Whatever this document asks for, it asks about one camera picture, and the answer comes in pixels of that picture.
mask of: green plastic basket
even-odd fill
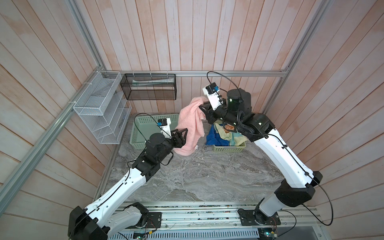
[[[214,152],[241,152],[244,148],[245,148],[245,142],[240,144],[240,146],[216,146],[216,145],[214,145]]]
[[[164,115],[152,115],[152,117],[157,121],[160,118],[170,118],[171,124],[170,129],[174,130],[177,127],[177,122],[179,121],[179,114],[164,114]],[[153,121],[150,116],[138,116],[135,119],[137,127],[144,134],[145,138],[148,140],[149,137],[156,133],[160,132],[160,128],[157,126],[157,122]],[[135,124],[133,124],[131,138],[129,140],[135,149],[144,149],[145,148],[145,139],[137,130]]]

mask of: wire rack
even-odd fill
[[[120,72],[98,72],[73,109],[79,115],[103,115],[120,82]]]
[[[74,110],[101,144],[119,144],[132,106],[122,91],[119,72],[98,72],[74,106]]]

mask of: wooden plank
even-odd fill
[[[69,149],[67,149],[59,141],[55,141],[52,146],[48,149],[47,155],[61,163],[69,170],[73,171],[77,175],[81,176],[88,182],[97,186],[101,179],[101,173],[96,172],[92,167],[93,164],[86,164],[76,155],[74,155]]]
[[[384,202],[378,201],[382,196],[384,196],[384,184],[333,200],[334,217],[345,217],[383,208]],[[319,211],[321,219],[331,219],[331,209],[328,202],[317,205],[316,209]]]
[[[139,15],[137,13],[135,0],[125,0],[126,10],[128,12],[129,22],[131,24],[133,37],[135,39],[137,53],[139,55],[142,70],[149,70],[146,46],[144,45],[143,35],[141,33]]]
[[[225,70],[234,70],[237,57],[239,57],[239,47],[242,40],[242,35],[245,32],[245,21],[248,14],[253,15],[253,12],[249,10],[254,10],[254,7],[250,9],[251,1],[236,1],[235,9],[233,11],[233,18],[231,23],[231,28],[228,37],[227,51],[225,52],[224,67]],[[228,91],[231,82],[224,80],[220,83],[220,88]]]
[[[180,66],[181,70],[192,69],[192,31],[193,31],[193,2],[179,1],[179,31],[180,33]],[[192,99],[192,79],[181,79],[182,107],[186,107]]]
[[[124,43],[124,49],[127,52],[129,63],[132,70],[141,70],[139,54],[133,37],[131,23],[129,21],[127,8],[124,0],[111,1],[113,14],[115,15],[117,25],[120,30],[121,38]]]
[[[45,5],[44,1],[34,0],[28,1],[28,3],[31,5],[36,15],[39,17],[41,23],[44,25],[45,29],[52,37],[53,41],[56,43],[61,53],[64,55],[65,59],[71,66],[78,79],[87,79],[87,74],[82,68],[71,46],[67,42],[64,34],[60,31],[59,26],[57,25],[55,19],[49,12],[49,9]]]
[[[17,7],[10,0],[2,1],[0,9],[0,13],[4,16],[7,23],[38,59],[66,96],[71,98],[76,92],[75,88],[81,86],[79,80],[77,78],[69,80],[65,76],[64,72],[44,47],[38,36],[33,32],[23,15],[21,15]]]
[[[379,119],[383,116],[384,108],[381,108],[347,132],[344,136],[333,142],[326,149],[316,154],[309,161],[305,161],[305,159],[301,157],[299,158],[302,159],[309,168],[321,169],[381,135],[384,132],[384,126],[381,126],[379,122],[375,121],[380,121]]]
[[[270,17],[274,3],[275,3],[274,0],[264,1],[263,8],[262,8],[262,11],[260,13],[260,18],[257,22],[255,34],[253,35],[252,44],[251,44],[251,47],[249,49],[247,59],[245,61],[244,70],[251,70],[252,69],[252,66],[253,66],[253,63],[255,61],[256,54],[257,54],[257,51],[259,49],[260,43],[262,41],[262,37],[263,37],[264,31],[266,29],[266,25],[268,23],[268,20],[269,20],[269,17]],[[256,83],[256,81],[253,78],[250,78],[250,81],[248,81],[248,77],[242,77],[239,85],[240,85],[240,88],[253,90],[255,83]]]
[[[378,68],[384,64],[384,41],[382,41],[366,59],[340,84],[340,86],[329,96],[329,98],[303,123],[289,126],[284,132],[283,138],[287,144],[295,147],[303,139],[303,136],[313,130],[324,118],[326,118],[336,107],[338,107],[350,94],[352,94],[363,82],[369,78]]]
[[[19,164],[19,161],[2,152],[0,152],[0,159],[0,183],[4,183]],[[21,190],[72,208],[78,205],[85,207],[92,201],[91,197],[75,191],[36,170],[32,172]]]
[[[299,97],[303,96],[303,91],[307,91],[307,92],[304,94],[304,97],[298,102],[297,106],[292,111],[292,113],[287,117],[287,119],[281,125],[279,130],[281,130],[282,132],[285,131],[288,128],[288,126],[294,121],[294,119],[301,112],[302,112],[302,114],[304,114],[306,112],[305,107],[311,105],[310,101],[314,100],[316,98],[316,94],[317,94],[317,96],[319,96],[319,94],[321,94],[321,92],[324,90],[324,89],[322,89],[322,87],[325,87],[325,86],[330,84],[330,81],[328,81],[328,80],[333,80],[334,77],[340,78],[341,81],[343,81],[345,79],[344,75],[343,76],[338,75],[339,72],[341,71],[340,70],[341,67],[345,67],[345,66],[351,67],[351,68],[348,68],[348,70],[346,71],[346,76],[348,76],[351,73],[350,70],[354,69],[368,55],[368,53],[382,40],[382,38],[380,40],[378,40],[378,38],[376,40],[370,39],[371,33],[368,33],[363,38],[363,40],[356,46],[356,48],[353,51],[352,51],[352,49],[349,49],[348,54],[350,53],[350,55],[349,56],[344,55],[344,57],[343,57],[343,60],[345,59],[344,63],[341,64],[342,61],[340,61],[339,64],[337,65],[338,68],[337,67],[334,68],[335,71],[332,71],[331,74],[329,74],[327,72],[327,70],[325,70],[325,72],[323,72],[323,70],[326,68],[327,65],[330,66],[329,62],[332,59],[332,57],[335,56],[335,53],[338,50],[340,50],[340,51],[342,50],[341,46],[343,46],[346,39],[348,37],[350,37],[352,32],[355,30],[355,28],[361,22],[361,19],[363,19],[364,16],[369,11],[369,7],[373,4],[373,2],[371,2],[371,4],[368,4],[368,7],[367,7],[366,3],[369,3],[369,2],[364,1],[362,3],[358,2],[356,4],[355,8],[352,9],[350,15],[345,20],[345,22],[344,22],[345,24],[343,24],[340,27],[339,31],[336,33],[333,40],[329,43],[329,45],[327,46],[327,48],[323,52],[322,56],[319,58],[318,64],[316,64],[314,66],[312,71],[310,71],[309,74],[307,75],[307,77],[304,79],[303,84],[301,85],[300,89],[298,89],[298,91],[301,91],[301,92],[298,93],[297,95],[295,95],[295,101],[297,101]],[[364,46],[367,44],[372,44],[372,48],[371,47],[364,48]],[[350,62],[353,59],[352,58],[354,56],[353,53],[355,53],[355,56],[359,56],[359,57],[361,56],[362,57],[362,58],[361,57],[355,58],[354,64],[357,64],[357,65],[352,65]]]
[[[103,154],[103,156],[106,159],[109,159],[109,155],[111,154],[111,150],[105,145],[100,144],[94,135],[89,131],[88,127],[85,125],[85,123],[81,120],[81,118],[77,114],[73,114],[71,117],[71,121],[73,121],[78,128],[83,132],[85,136],[95,145],[100,152]]]
[[[264,102],[262,104],[262,107],[260,108],[260,113],[262,113],[264,111],[266,104],[268,103],[268,101],[269,101],[273,91],[275,90],[277,84],[279,83],[279,81],[281,79],[282,79],[281,77],[275,77],[275,79],[274,79],[274,81],[273,81],[273,83],[272,83],[272,85],[271,85],[267,95],[265,96],[265,99],[264,99]]]
[[[159,67],[160,70],[170,70],[169,43],[164,1],[153,0],[150,2],[150,7],[157,46],[157,56],[159,58]],[[174,111],[173,102],[165,102],[164,100],[157,100],[156,102],[157,109],[160,113],[168,113]]]
[[[207,0],[193,1],[192,70],[202,70]],[[201,95],[201,77],[192,78],[191,98]]]
[[[96,0],[98,10],[103,19],[105,29],[108,33],[111,41],[113,50],[115,51],[116,57],[119,61],[121,70],[131,70],[131,64],[129,62],[126,48],[121,38],[119,27],[114,16],[112,5],[110,1]]]
[[[234,10],[235,1],[223,0],[213,70],[223,70]],[[220,87],[221,78],[217,78],[215,82]]]
[[[51,12],[53,18],[55,19],[55,22],[59,26],[61,32],[63,33],[71,49],[73,50],[73,53],[75,54],[78,61],[80,62],[80,65],[82,66],[85,74],[88,76],[93,71],[93,68],[89,63],[83,48],[80,46],[80,43],[77,40],[74,32],[72,31],[72,28],[67,18],[65,17],[61,9],[61,6],[59,5],[58,1],[52,1],[52,0],[48,0],[48,1],[45,0],[45,4],[48,7],[49,11]]]
[[[280,12],[280,14],[282,15],[281,18],[274,17],[274,15],[273,15],[274,10],[272,10],[270,19],[271,18],[275,19],[274,22],[280,20],[280,22],[279,22],[278,28],[276,30],[276,33],[273,37],[273,40],[270,40],[271,41],[271,43],[269,43],[270,47],[269,47],[269,50],[267,50],[267,54],[264,58],[263,64],[258,65],[258,67],[261,66],[262,70],[273,69],[275,60],[276,60],[276,58],[277,58],[277,56],[278,56],[278,54],[279,54],[279,52],[283,46],[283,43],[284,43],[284,41],[288,35],[288,32],[289,32],[289,30],[293,24],[293,21],[296,18],[296,15],[297,15],[300,7],[301,7],[302,2],[303,1],[289,0],[287,2],[284,14],[282,14]],[[269,23],[267,25],[267,29],[274,28],[274,27],[275,27],[274,25],[270,26]],[[258,55],[256,56],[254,65],[257,63],[256,61],[258,61],[258,59],[259,59]],[[259,85],[260,87],[261,87],[261,85],[263,85],[263,86],[260,89],[256,89],[256,91],[259,92],[259,94],[258,94],[259,97],[257,99],[255,99],[256,100],[255,105],[254,105],[254,111],[255,112],[260,112],[260,108],[261,108],[261,106],[262,106],[262,104],[266,98],[266,95],[268,94],[274,80],[275,80],[274,77],[258,78],[256,85]]]
[[[165,1],[167,33],[169,43],[169,57],[171,70],[180,70],[180,39],[179,39],[179,13],[177,0]],[[176,100],[174,112],[180,112],[182,108],[181,78],[176,78]]]
[[[148,63],[150,70],[160,70],[159,60],[157,57],[155,33],[151,17],[151,7],[149,1],[137,1],[137,12],[139,14],[141,31],[147,51]]]
[[[105,28],[103,19],[100,15],[99,9],[95,0],[83,0],[84,6],[83,11],[87,10],[91,21],[93,22],[93,26],[97,33],[98,38],[100,39],[101,45],[107,55],[108,61],[111,65],[111,70],[121,70],[119,61],[113,50],[113,46],[111,40],[108,37],[107,30]]]
[[[251,47],[252,40],[254,38],[254,34],[257,27],[257,22],[260,17],[260,13],[263,7],[264,0],[255,0],[250,1],[249,10],[247,14],[247,18],[245,20],[244,24],[244,30],[242,33],[240,46],[238,48],[237,58],[234,70],[244,70],[245,62],[247,60],[248,52]],[[233,77],[232,81],[239,87],[243,88],[245,87],[244,83],[246,81],[243,81],[243,85],[240,87],[240,80],[241,77]],[[231,83],[229,89],[233,89],[235,86]]]
[[[1,44],[17,59],[17,61],[33,76],[55,102],[63,107],[69,98],[60,89],[49,73],[44,69],[33,53],[11,29],[3,17],[0,16]]]
[[[43,156],[39,164],[36,166],[36,170],[91,198],[94,197],[97,188],[95,185],[88,182],[86,177],[82,178],[48,155]]]
[[[373,73],[362,85],[360,85],[352,94],[350,94],[335,110],[332,111],[319,125],[317,125],[306,137],[304,137],[294,148],[294,152],[304,151],[302,154],[305,154],[308,150],[304,150],[308,147],[313,141],[320,136],[333,124],[335,124],[339,119],[341,119],[345,114],[348,113],[352,108],[354,108],[359,102],[363,101],[368,95],[365,101],[372,99],[374,95],[381,99],[377,95],[377,91],[374,91],[378,86],[382,84],[382,75],[384,74],[384,66],[382,65],[375,73]]]
[[[300,31],[304,27],[306,19],[309,17],[310,11],[314,6],[315,0],[304,0],[299,12],[296,15],[295,20],[289,30],[287,37],[280,49],[279,54],[276,57],[275,63],[273,64],[273,70],[283,69],[283,63],[286,60],[288,53],[290,52],[295,40],[297,39]]]
[[[220,23],[220,15],[222,9],[222,0],[207,1],[207,9],[209,14],[205,18],[204,32],[204,50],[202,70],[212,70],[214,68],[217,33]],[[204,96],[202,88],[207,86],[209,81],[207,78],[201,78],[200,95]]]
[[[297,65],[290,73],[290,78],[287,79],[282,91],[276,98],[275,103],[279,104],[274,104],[268,113],[269,119],[274,122],[276,127],[280,127],[285,120],[285,118],[280,118],[280,114],[288,116],[293,110],[293,107],[286,108],[288,102],[293,96],[294,99],[296,98],[296,95],[298,94],[296,93],[298,86],[303,82],[303,79],[323,53],[324,49],[347,18],[355,4],[356,1],[335,1],[332,3],[331,8],[324,16],[324,21],[322,21],[317,29],[310,44],[307,46],[306,51],[301,56],[300,61],[298,61]]]
[[[348,153],[336,162],[321,169],[323,174],[323,183],[336,179],[344,174],[347,174],[359,167],[362,167],[376,159],[384,156],[384,149],[381,147],[384,140],[384,135],[380,135],[369,141],[358,149]]]
[[[61,225],[68,225],[72,209],[19,191],[5,213]]]
[[[83,151],[89,151],[95,156],[104,166],[107,165],[108,159],[100,152],[99,149],[84,135],[84,133],[76,126],[76,124],[69,120],[65,125],[65,128],[78,140],[76,144],[82,144],[86,149]]]
[[[43,128],[55,119],[3,66],[0,66],[0,92]]]
[[[2,239],[68,239],[68,227],[54,223],[42,222],[33,219],[4,214],[0,218],[0,224],[4,226],[3,230],[0,231],[0,237]]]
[[[75,75],[74,71],[68,64],[67,60],[37,17],[34,10],[31,8],[29,3],[26,0],[15,0],[13,3],[16,5],[18,10],[21,12],[25,20],[28,22],[30,27],[33,29],[33,31],[36,33],[36,35],[39,37],[40,41],[44,44],[44,46],[47,48],[49,53],[52,55],[52,57],[55,59],[57,64],[59,64],[61,70],[65,73],[67,78],[71,81],[72,85],[78,89],[80,88],[80,80]]]
[[[332,239],[384,235],[380,226],[384,221],[384,209],[338,218],[328,227]]]
[[[68,21],[73,33],[75,34],[76,39],[81,46],[81,49],[84,51],[84,54],[86,55],[88,62],[91,65],[91,69],[92,70],[95,69],[98,66],[96,63],[96,59],[94,58],[91,52],[91,49],[86,43],[86,40],[75,20],[75,16],[72,15],[71,10],[69,9],[68,5],[65,2],[57,0],[57,3],[59,4],[62,12],[64,13],[66,20]]]
[[[370,187],[384,183],[382,169],[384,167],[384,157],[371,162],[359,169],[343,175],[335,180],[322,184],[331,200],[368,189]],[[311,205],[319,205],[328,201],[328,198],[320,188],[316,188],[316,193],[310,201]]]
[[[63,129],[57,136],[57,140],[66,146],[82,161],[88,164],[100,175],[103,174],[104,165],[93,156],[67,129]]]
[[[88,31],[89,31],[90,35],[92,36],[93,41],[95,42],[95,46],[96,46],[97,50],[99,51],[101,60],[103,61],[106,69],[107,70],[114,69],[111,67],[111,64],[110,64],[109,59],[108,59],[107,54],[106,54],[106,51],[105,51],[103,45],[101,44],[100,38],[96,32],[95,26],[93,25],[93,22],[92,22],[91,17],[88,13],[87,7],[85,7],[84,1],[78,0],[77,5],[78,5],[79,10],[83,16],[85,24],[88,27]]]
[[[319,151],[324,150],[336,139],[341,137],[343,134],[347,133],[350,129],[355,127],[361,121],[363,121],[367,116],[370,116],[372,113],[377,111],[383,106],[380,91],[384,88],[383,85],[380,85],[375,91],[373,91],[367,98],[360,102],[356,107],[344,115],[336,124],[330,127],[327,131],[321,134],[313,143],[311,143],[306,149],[299,153],[299,158],[303,160],[311,159]]]
[[[13,102],[0,94],[0,122],[32,145],[45,132],[45,129],[21,111]]]
[[[21,161],[31,148],[31,145],[4,128],[2,125],[0,125],[0,133],[2,136],[0,139],[0,151],[14,159],[17,159],[18,161]],[[42,158],[40,163],[37,165],[36,170],[90,197],[93,197],[94,192],[96,191],[96,186],[85,181],[47,155]]]
[[[279,28],[281,19],[283,16],[287,17],[287,15],[284,14],[284,12],[285,12],[285,9],[287,8],[288,2],[289,2],[288,0],[280,0],[278,4],[275,4],[273,6],[268,23],[266,25],[266,29],[264,31],[263,37],[260,42],[260,47],[257,51],[255,61],[252,65],[252,70],[265,69],[263,68],[263,64],[265,62],[268,52],[270,50],[275,50],[270,48],[273,42],[276,44],[276,41],[274,41],[274,38]]]

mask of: metal grille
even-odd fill
[[[121,87],[128,100],[176,100],[175,74],[124,74]]]
[[[120,81],[119,72],[98,72],[73,109],[79,115],[103,115]]]
[[[132,239],[134,231],[122,231],[126,238]],[[148,235],[148,239],[241,239],[259,238],[257,228],[242,229],[207,229],[207,230],[158,230]],[[115,234],[110,239],[125,239],[120,234]]]

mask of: gray marble surface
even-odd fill
[[[106,191],[128,171],[127,161],[141,152],[129,144],[134,116],[128,120]],[[205,135],[209,129],[205,122]],[[240,153],[215,153],[205,142],[205,137],[200,138],[198,149],[190,156],[175,154],[168,166],[162,165],[127,201],[257,202],[280,185],[283,175],[255,144],[247,141]]]

